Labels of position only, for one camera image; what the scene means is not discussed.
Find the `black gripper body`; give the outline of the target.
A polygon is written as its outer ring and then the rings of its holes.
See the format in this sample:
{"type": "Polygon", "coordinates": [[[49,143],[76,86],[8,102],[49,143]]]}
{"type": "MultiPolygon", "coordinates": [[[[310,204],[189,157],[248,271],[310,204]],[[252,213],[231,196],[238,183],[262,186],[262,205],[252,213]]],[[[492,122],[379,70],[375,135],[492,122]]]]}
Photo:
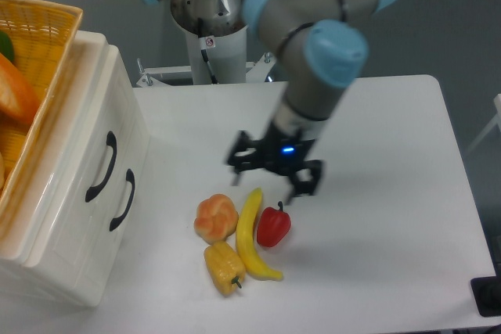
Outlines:
{"type": "Polygon", "coordinates": [[[264,168],[281,176],[291,176],[299,171],[316,176],[316,162],[308,160],[315,139],[303,139],[302,136],[302,130],[287,135],[271,122],[264,137],[256,143],[252,168],[264,168]]]}

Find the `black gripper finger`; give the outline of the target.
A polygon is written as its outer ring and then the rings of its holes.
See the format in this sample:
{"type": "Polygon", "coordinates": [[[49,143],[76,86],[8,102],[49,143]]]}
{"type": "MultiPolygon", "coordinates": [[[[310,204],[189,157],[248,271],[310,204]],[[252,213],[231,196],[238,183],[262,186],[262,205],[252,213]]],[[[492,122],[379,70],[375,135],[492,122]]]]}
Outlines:
{"type": "Polygon", "coordinates": [[[287,175],[291,190],[286,198],[286,205],[290,205],[296,197],[315,195],[322,176],[322,160],[302,161],[299,166],[295,167],[293,171],[287,175]]]}
{"type": "Polygon", "coordinates": [[[232,168],[232,186],[240,183],[245,171],[262,169],[265,166],[263,141],[252,139],[246,131],[239,131],[229,149],[226,164],[232,168]]]}

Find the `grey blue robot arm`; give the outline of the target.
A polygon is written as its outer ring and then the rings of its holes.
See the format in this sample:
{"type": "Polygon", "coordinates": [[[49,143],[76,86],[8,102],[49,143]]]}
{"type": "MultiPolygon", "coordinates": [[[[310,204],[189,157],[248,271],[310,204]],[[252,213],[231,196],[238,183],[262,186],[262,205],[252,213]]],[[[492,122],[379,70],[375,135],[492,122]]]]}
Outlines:
{"type": "MultiPolygon", "coordinates": [[[[163,0],[143,0],[156,4],[163,0]]],[[[227,157],[235,175],[264,169],[286,177],[291,197],[313,195],[323,162],[308,154],[367,56],[351,22],[396,0],[168,0],[186,36],[194,84],[241,83],[247,34],[290,75],[264,136],[241,131],[227,157]]]]}

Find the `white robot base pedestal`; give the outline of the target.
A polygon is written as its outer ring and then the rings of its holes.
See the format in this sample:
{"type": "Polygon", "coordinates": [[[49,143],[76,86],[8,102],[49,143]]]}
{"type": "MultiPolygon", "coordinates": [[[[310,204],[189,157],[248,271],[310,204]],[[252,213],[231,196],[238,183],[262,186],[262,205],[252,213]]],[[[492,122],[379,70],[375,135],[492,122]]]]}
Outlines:
{"type": "Polygon", "coordinates": [[[188,66],[144,68],[137,61],[142,87],[157,84],[233,84],[272,82],[275,56],[247,59],[247,25],[240,18],[243,0],[171,0],[170,14],[184,34],[188,66]]]}

